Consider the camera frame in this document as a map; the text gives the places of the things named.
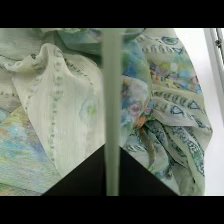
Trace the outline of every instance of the vertical pole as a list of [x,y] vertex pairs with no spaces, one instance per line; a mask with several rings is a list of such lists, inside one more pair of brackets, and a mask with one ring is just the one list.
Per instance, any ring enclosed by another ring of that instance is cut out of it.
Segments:
[[121,44],[121,29],[103,29],[107,196],[119,194]]

